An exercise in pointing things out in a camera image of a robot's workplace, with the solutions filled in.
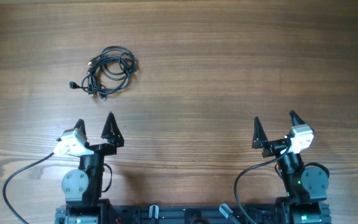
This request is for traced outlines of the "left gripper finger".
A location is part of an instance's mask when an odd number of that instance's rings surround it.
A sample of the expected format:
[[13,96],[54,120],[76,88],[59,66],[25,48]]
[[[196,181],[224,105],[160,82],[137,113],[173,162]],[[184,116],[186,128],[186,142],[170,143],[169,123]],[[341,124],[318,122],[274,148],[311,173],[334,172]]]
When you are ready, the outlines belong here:
[[114,147],[123,147],[124,138],[117,126],[114,114],[110,112],[104,124],[104,128],[101,133],[101,138],[106,139],[108,143]]
[[85,121],[83,119],[79,119],[74,128],[78,129],[84,136],[86,136]]

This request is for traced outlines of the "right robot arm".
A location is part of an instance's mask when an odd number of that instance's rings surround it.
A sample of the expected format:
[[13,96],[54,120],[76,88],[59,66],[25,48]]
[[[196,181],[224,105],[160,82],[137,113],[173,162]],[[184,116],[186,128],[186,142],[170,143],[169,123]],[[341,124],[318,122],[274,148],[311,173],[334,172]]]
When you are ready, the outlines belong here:
[[300,152],[309,148],[314,130],[294,111],[289,112],[292,127],[283,138],[269,141],[260,119],[254,119],[252,147],[263,149],[262,157],[278,159],[275,170],[283,181],[286,197],[273,204],[247,205],[246,211],[256,223],[331,223],[327,199],[329,170],[325,166],[302,161]]

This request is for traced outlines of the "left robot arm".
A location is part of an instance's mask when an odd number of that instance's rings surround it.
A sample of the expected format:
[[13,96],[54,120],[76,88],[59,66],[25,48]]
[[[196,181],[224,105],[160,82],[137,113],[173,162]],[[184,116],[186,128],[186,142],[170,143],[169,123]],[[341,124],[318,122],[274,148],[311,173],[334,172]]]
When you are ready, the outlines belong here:
[[111,186],[108,184],[103,188],[104,169],[111,170],[104,163],[104,158],[115,155],[117,148],[124,145],[124,138],[113,113],[108,114],[101,138],[107,142],[91,145],[82,119],[58,138],[53,152],[58,156],[78,157],[80,163],[77,169],[67,172],[62,179],[65,207],[56,210],[56,224],[122,223],[121,216],[110,200],[101,198],[101,194],[107,192]]

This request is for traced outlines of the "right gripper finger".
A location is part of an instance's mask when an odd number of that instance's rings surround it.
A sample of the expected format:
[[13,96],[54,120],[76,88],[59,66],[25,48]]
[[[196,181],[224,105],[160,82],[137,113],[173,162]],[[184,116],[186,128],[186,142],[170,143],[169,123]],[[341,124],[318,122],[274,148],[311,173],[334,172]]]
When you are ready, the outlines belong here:
[[252,148],[260,149],[267,147],[268,142],[269,140],[264,132],[260,119],[258,116],[256,116],[254,118],[254,135],[252,139]]
[[299,126],[299,125],[306,124],[294,110],[291,110],[289,112],[289,115],[291,117],[292,126]]

